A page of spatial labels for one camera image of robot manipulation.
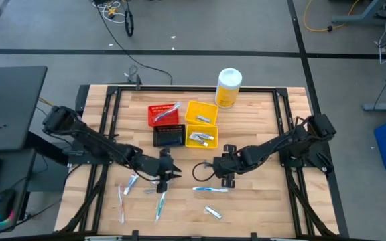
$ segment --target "yellow container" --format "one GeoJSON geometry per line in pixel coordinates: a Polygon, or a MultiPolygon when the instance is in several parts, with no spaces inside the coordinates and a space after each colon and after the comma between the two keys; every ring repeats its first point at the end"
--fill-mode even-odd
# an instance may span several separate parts
{"type": "Polygon", "coordinates": [[[202,148],[202,149],[215,149],[218,147],[218,126],[212,125],[187,125],[186,131],[186,147],[190,148],[202,148]],[[212,135],[214,140],[202,139],[208,143],[208,146],[200,144],[198,141],[192,140],[189,136],[193,132],[205,133],[208,135],[212,135]]]}
{"type": "Polygon", "coordinates": [[[198,101],[189,101],[186,112],[186,121],[193,125],[215,125],[217,121],[218,106],[213,104],[202,103],[198,101]],[[196,119],[196,115],[209,118],[211,123],[196,119]]]}

